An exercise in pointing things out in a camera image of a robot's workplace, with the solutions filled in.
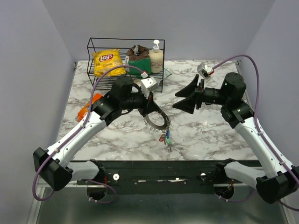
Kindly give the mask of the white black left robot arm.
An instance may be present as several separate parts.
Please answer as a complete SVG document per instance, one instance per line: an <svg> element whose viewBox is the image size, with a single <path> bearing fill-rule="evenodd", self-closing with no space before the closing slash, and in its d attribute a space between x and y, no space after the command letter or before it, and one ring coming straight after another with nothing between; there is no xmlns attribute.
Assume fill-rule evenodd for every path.
<svg viewBox="0 0 299 224"><path fill-rule="evenodd" d="M153 77L134 83L128 76L118 77L112 88L96 100L90 112L61 140L47 149L38 148L33 153L36 174L54 191L63 189L70 181L88 179L93 184L103 181L103 172L92 161L71 164L75 154L98 132L108 127L124 110L137 109L142 116L159 111L153 91L158 86Z"/></svg>

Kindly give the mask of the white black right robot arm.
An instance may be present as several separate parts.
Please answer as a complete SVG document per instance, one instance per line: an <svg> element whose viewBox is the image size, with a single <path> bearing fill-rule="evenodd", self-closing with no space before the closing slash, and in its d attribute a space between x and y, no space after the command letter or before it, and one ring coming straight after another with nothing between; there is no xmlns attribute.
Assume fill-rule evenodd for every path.
<svg viewBox="0 0 299 224"><path fill-rule="evenodd" d="M205 87L199 75L185 88L175 93L183 100L173 104L173 108L192 114L202 103L221 105L221 115L237 133L247 142L257 159L262 171L227 159L216 165L215 178L221 183L235 179L254 188L267 203L278 200L297 191L295 178L299 168L281 155L276 147L269 147L270 142L261 126L254 119L251 107L243 101L246 84L243 77L230 72L224 77L220 89Z"/></svg>

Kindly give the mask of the metal disc keyring organizer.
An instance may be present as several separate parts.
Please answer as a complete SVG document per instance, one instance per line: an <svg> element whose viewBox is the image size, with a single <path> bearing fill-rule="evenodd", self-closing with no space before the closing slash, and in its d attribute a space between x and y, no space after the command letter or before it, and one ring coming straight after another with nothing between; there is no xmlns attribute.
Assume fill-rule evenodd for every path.
<svg viewBox="0 0 299 224"><path fill-rule="evenodd" d="M153 131L166 132L171 126L171 121L166 113L162 110L146 115L144 117L145 124Z"/></svg>

